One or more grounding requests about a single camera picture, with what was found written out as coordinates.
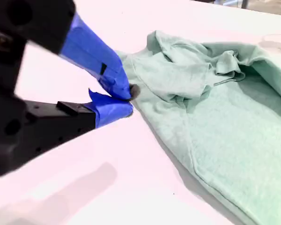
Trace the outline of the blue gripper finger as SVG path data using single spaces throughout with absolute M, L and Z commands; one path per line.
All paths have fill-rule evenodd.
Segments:
M 21 138 L 21 164 L 84 133 L 129 117 L 133 106 L 98 92 L 89 92 L 91 101 L 56 104 L 26 101 L 27 111 Z
M 121 59 L 79 16 L 72 0 L 32 2 L 33 41 L 88 71 L 114 98 L 130 101 L 140 92 L 130 84 Z

